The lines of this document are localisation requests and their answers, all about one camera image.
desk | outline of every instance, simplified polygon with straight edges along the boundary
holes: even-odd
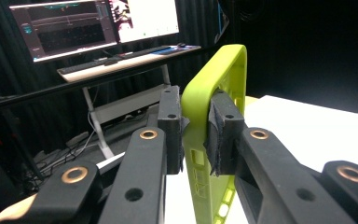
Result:
[[[97,77],[102,76],[106,74],[112,74],[115,72],[118,72],[120,70],[126,69],[126,68],[136,68],[137,66],[147,64],[147,63],[153,63],[161,60],[165,60],[167,58],[171,58],[186,52],[189,52],[191,50],[199,49],[199,46],[186,46],[184,48],[178,48],[176,46],[172,46],[170,50],[172,50],[173,53],[168,55],[163,55],[161,52],[158,51],[155,53],[150,53],[144,56],[119,61],[118,63],[111,64],[111,65],[100,65],[96,67],[92,67],[89,69],[77,71],[74,73],[61,75],[63,79],[65,79],[67,82],[74,82],[78,80],[82,80],[85,78],[90,77]],[[118,118],[120,116],[126,115],[136,109],[145,107],[147,105],[152,105],[153,103],[156,103],[159,101],[159,96],[161,91],[170,86],[170,76],[168,73],[168,66],[167,64],[163,64],[159,67],[162,71],[162,76],[164,83],[156,86],[155,88],[139,92],[137,94],[131,95],[129,97],[120,99],[118,101],[112,102],[107,105],[102,105],[99,107],[94,107],[93,103],[90,98],[89,94],[89,88],[83,87],[83,94],[86,98],[86,102],[89,108],[89,114],[92,119],[93,127],[95,132],[98,135],[99,139],[99,147],[103,153],[103,155],[108,159],[113,157],[113,152],[110,149],[110,147],[106,144],[106,141],[103,136],[103,131],[101,128],[101,124],[104,122],[107,122],[108,120]]]
[[[328,161],[358,164],[358,114],[265,96],[245,107],[245,122],[274,132],[300,163],[318,172]],[[166,223],[195,224],[186,174],[167,176]],[[226,223],[247,223],[237,196]]]

lime green object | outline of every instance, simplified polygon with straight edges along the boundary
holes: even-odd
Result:
[[[226,45],[188,83],[182,95],[183,115],[190,119],[183,142],[197,223],[223,224],[235,195],[234,176],[210,175],[206,140],[209,103],[216,89],[228,93],[244,113],[246,47]]]

white surface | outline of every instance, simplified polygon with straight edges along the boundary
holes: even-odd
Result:
[[[358,164],[358,114],[265,96],[246,107],[245,122],[274,132],[299,162],[318,172],[328,161]],[[165,223],[196,223],[186,171],[167,176]],[[226,223],[247,223],[238,197]]]

computer monitor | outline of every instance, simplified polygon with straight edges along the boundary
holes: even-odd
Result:
[[[9,7],[33,61],[78,55],[117,43],[105,0],[77,0]]]
[[[179,33],[175,0],[107,0],[107,2],[120,43]]]

monitor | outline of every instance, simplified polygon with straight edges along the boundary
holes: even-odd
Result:
[[[10,6],[33,61],[112,47],[117,35],[106,0]]]
[[[179,33],[175,0],[107,2],[120,43]]]

